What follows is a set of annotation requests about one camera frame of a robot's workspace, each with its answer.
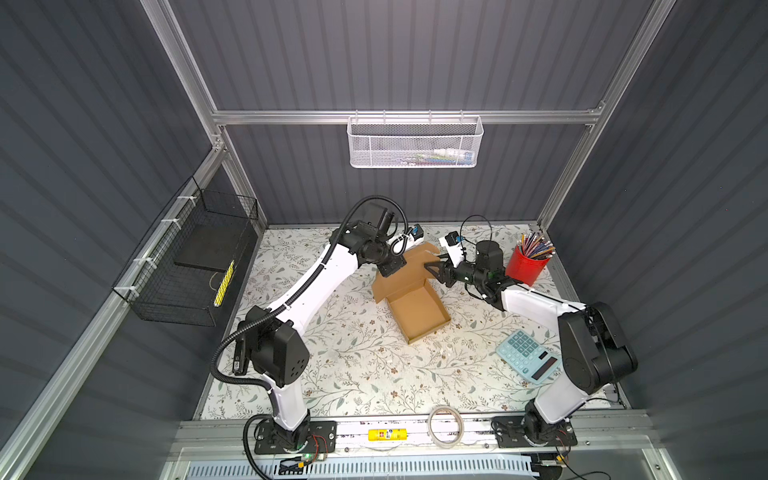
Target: gray corrugated wall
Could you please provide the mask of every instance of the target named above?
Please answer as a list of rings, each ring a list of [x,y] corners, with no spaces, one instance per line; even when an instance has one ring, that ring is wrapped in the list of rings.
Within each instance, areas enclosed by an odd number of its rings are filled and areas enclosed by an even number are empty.
[[[1,445],[210,144],[138,2],[0,2],[0,71]],[[148,478],[208,335],[128,318],[28,478]]]
[[[478,166],[371,170],[349,165],[346,128],[227,128],[270,223],[338,223],[370,194],[411,221],[536,220],[578,142],[581,125],[489,125]]]
[[[222,110],[592,108],[649,0],[173,1]],[[578,126],[486,126],[478,166],[356,170],[342,127],[230,127],[271,224],[367,194],[413,220],[533,220]]]
[[[221,110],[597,106],[650,0],[173,0]]]
[[[768,3],[678,0],[549,229],[685,478],[762,478]]]
[[[222,192],[225,194],[235,194],[235,189],[230,182],[230,178],[227,176],[227,172],[222,167],[216,170],[213,178],[210,179],[210,183],[206,186],[208,190],[216,192]]]

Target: box lid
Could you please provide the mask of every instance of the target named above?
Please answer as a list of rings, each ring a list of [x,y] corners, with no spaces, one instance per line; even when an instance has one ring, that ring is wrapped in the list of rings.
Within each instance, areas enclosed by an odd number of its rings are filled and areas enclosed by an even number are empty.
[[[387,297],[400,296],[424,286],[424,280],[432,278],[432,274],[424,268],[424,264],[440,260],[436,253],[440,253],[438,247],[431,243],[422,243],[405,252],[403,256],[406,259],[406,265],[393,275],[384,278],[377,272],[371,286],[376,303]]]

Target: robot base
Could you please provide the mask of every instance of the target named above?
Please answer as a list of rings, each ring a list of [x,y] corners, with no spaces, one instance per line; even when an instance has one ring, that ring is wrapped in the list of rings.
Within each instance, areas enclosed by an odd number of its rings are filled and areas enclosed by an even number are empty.
[[[500,449],[537,447],[569,447],[578,444],[576,434],[569,422],[546,425],[544,429],[535,427],[538,433],[531,433],[531,426],[540,421],[531,412],[525,415],[507,415],[493,417],[494,437]]]
[[[256,455],[315,453],[315,451],[318,453],[331,453],[336,450],[336,422],[308,422],[306,440],[301,440],[302,447],[298,452],[288,452],[285,449],[285,432],[280,430],[282,429],[275,425],[272,419],[262,421],[253,434],[256,437],[253,453]],[[325,442],[318,439],[317,445],[315,445],[312,435],[323,437]]]

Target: calculator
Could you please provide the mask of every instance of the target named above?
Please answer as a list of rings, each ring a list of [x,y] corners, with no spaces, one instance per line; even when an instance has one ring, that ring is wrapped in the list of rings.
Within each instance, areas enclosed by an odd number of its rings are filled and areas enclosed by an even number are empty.
[[[496,353],[534,385],[544,382],[560,366],[560,357],[539,345],[526,332],[512,333]]]

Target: robotic arm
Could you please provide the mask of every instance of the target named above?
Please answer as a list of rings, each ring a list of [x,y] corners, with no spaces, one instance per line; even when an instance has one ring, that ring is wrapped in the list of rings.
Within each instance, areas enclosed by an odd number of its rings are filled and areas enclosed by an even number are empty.
[[[477,242],[475,262],[468,262],[461,240],[456,232],[441,238],[447,253],[424,267],[447,287],[462,282],[469,295],[559,332],[565,375],[526,406],[522,425],[530,443],[554,441],[563,422],[590,395],[637,370],[637,358],[608,305],[569,302],[506,276],[502,249],[492,240]]]
[[[237,326],[233,374],[245,376],[249,364],[261,374],[256,384],[270,394],[276,437],[287,450],[296,450],[309,434],[310,413],[300,379],[310,358],[302,340],[307,324],[338,285],[362,265],[373,263],[383,276],[392,275],[406,264],[404,252],[423,241],[418,224],[408,228],[406,223],[401,235],[387,234],[394,217],[394,211],[374,204],[363,220],[342,223],[320,258],[290,290],[266,309],[252,307]],[[223,378],[219,380],[237,380]]]

